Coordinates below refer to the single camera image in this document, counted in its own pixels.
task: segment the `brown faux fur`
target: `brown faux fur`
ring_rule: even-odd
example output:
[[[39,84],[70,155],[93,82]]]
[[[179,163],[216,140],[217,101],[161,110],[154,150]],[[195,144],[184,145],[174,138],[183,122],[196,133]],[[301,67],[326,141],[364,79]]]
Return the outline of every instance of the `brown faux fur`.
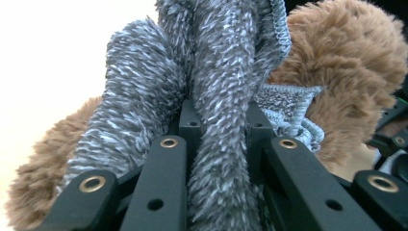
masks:
[[[366,2],[334,0],[291,12],[292,51],[271,84],[326,86],[307,117],[325,133],[318,154],[331,169],[368,141],[407,73],[402,22]]]
[[[325,132],[319,159],[331,168],[370,138],[381,110],[394,103],[390,93],[407,72],[402,23],[356,0],[299,8],[288,23],[293,49],[269,82],[327,86],[307,117]],[[35,145],[30,163],[17,171],[11,185],[7,204],[11,226],[27,229],[42,222],[56,198],[66,161],[100,100],[91,99]]]
[[[56,197],[56,187],[64,176],[66,162],[73,156],[100,97],[90,99],[77,113],[56,123],[34,146],[30,162],[17,170],[11,184],[6,209],[10,226],[29,229],[38,226]]]

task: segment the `hole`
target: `hole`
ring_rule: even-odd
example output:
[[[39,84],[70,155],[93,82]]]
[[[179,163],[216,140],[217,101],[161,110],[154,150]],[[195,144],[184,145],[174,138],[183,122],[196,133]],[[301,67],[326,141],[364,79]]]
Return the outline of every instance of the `hole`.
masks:
[[[292,140],[281,140],[279,144],[286,148],[297,148],[297,143]]]
[[[92,188],[92,187],[99,185],[100,182],[101,181],[99,179],[91,179],[87,183],[85,183],[85,187]]]
[[[91,176],[81,182],[79,190],[82,193],[93,193],[100,190],[106,183],[106,179],[103,176]]]
[[[396,193],[399,191],[399,187],[396,183],[383,176],[371,175],[369,176],[369,183],[378,190],[386,193]]]
[[[396,141],[396,143],[399,144],[399,145],[405,144],[405,139],[402,138],[402,137],[396,137],[396,138],[395,138],[395,141]]]
[[[326,200],[326,205],[332,210],[341,211],[343,206],[336,200],[328,199]]]
[[[387,188],[389,188],[389,187],[391,186],[387,181],[384,181],[384,180],[381,180],[381,179],[375,179],[374,182],[375,182],[376,184],[382,186],[382,187],[387,187]]]
[[[177,143],[178,143],[178,141],[175,140],[175,139],[164,139],[164,140],[162,140],[162,141],[160,142],[160,145],[161,145],[162,147],[171,148],[171,147],[176,146]]]
[[[147,203],[147,209],[151,211],[158,211],[162,209],[164,205],[165,203],[162,201],[162,199],[153,199]]]

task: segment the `metal grommet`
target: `metal grommet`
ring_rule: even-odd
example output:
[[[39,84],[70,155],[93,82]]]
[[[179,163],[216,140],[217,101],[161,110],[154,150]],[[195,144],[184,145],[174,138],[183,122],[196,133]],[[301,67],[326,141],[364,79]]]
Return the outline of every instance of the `metal grommet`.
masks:
[[[399,187],[392,180],[378,175],[369,176],[369,183],[380,191],[387,193],[396,193]]]
[[[405,144],[405,139],[402,137],[395,137],[395,142],[398,145],[404,145]]]
[[[103,176],[91,176],[81,182],[79,190],[82,193],[93,193],[101,189],[106,183],[106,179]]]
[[[160,145],[166,148],[175,147],[177,144],[178,144],[178,141],[172,138],[164,139],[160,142]]]
[[[297,143],[292,140],[281,140],[279,144],[285,148],[297,148]]]

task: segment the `light blue knit trim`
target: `light blue knit trim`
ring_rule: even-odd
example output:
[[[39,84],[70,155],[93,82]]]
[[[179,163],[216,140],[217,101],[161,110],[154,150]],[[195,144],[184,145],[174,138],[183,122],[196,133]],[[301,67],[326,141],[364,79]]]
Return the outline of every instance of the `light blue knit trim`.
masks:
[[[324,139],[324,132],[305,115],[313,98],[322,90],[323,87],[264,84],[255,100],[277,136],[297,139],[317,153]]]
[[[286,59],[291,51],[292,41],[291,34],[286,18],[286,7],[284,0],[271,0],[272,5],[272,17],[273,17],[273,29],[277,38],[278,50],[280,51],[279,58]]]

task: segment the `gray knit fabric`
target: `gray knit fabric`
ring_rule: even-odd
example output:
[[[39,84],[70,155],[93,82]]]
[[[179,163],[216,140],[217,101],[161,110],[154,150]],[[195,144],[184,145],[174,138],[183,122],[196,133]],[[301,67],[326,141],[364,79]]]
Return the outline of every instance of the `gray knit fabric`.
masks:
[[[196,0],[193,29],[192,96],[204,136],[189,182],[191,230],[261,230],[245,159],[245,113],[259,85],[288,55],[283,1]]]
[[[144,163],[150,143],[166,134],[185,94],[183,70],[151,20],[112,36],[103,100],[68,161],[63,186],[91,169],[121,176]]]
[[[248,102],[288,55],[283,0],[159,0],[159,24],[129,24],[108,46],[107,84],[66,185],[144,163],[188,93],[204,125],[189,182],[191,230],[261,230],[259,188],[249,181]]]
[[[286,23],[283,0],[256,0],[259,33],[249,94],[255,96],[269,74],[288,56],[291,37]]]
[[[323,87],[304,88],[264,84],[255,101],[278,136],[295,138],[308,146],[312,152],[317,153],[319,144],[324,139],[324,132],[305,115],[313,98],[322,90]]]
[[[175,52],[175,61],[184,70],[189,90],[194,61],[192,30],[193,5],[191,0],[158,0],[159,25],[166,32]]]

